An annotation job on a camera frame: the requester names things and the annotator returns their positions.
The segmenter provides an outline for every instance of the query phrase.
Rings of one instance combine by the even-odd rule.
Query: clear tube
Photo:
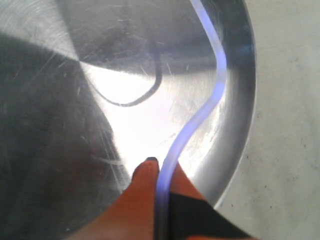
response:
[[[190,137],[210,115],[221,100],[227,80],[227,59],[219,36],[213,26],[201,0],[190,0],[213,49],[216,59],[216,84],[212,95],[203,106],[185,124],[171,145],[167,156],[164,159],[159,173],[155,192],[155,238],[157,240],[168,239],[168,217],[169,217],[169,194],[170,184],[178,158],[189,141]]]

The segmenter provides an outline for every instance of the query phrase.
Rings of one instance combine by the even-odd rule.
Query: black fabric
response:
[[[169,201],[170,240],[184,240],[191,236],[250,238],[204,200],[171,193]]]

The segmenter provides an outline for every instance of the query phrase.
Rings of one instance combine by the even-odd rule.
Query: wire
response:
[[[226,88],[227,59],[223,46],[219,40],[219,36],[201,0],[190,0],[190,3],[192,4],[204,28],[215,55],[216,84],[209,99],[193,115],[193,117],[185,124],[180,133],[177,135],[167,153],[167,156],[164,159],[157,179],[155,192],[154,237],[156,240],[167,240],[169,238],[168,219],[170,184],[173,173],[178,164],[178,158],[190,137],[215,109]]]

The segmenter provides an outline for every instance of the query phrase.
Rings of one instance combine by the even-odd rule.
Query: cable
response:
[[[170,184],[173,173],[178,164],[178,158],[190,137],[215,109],[226,88],[227,59],[223,46],[219,40],[219,36],[201,0],[190,0],[190,3],[192,4],[204,28],[216,58],[216,84],[209,99],[184,125],[180,133],[177,135],[164,159],[157,179],[155,192],[154,237],[156,240],[167,240],[169,238],[168,217]]]

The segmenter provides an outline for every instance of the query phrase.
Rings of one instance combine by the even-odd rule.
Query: white surface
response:
[[[263,240],[318,240],[320,1],[246,3],[258,99],[241,166],[218,210]]]

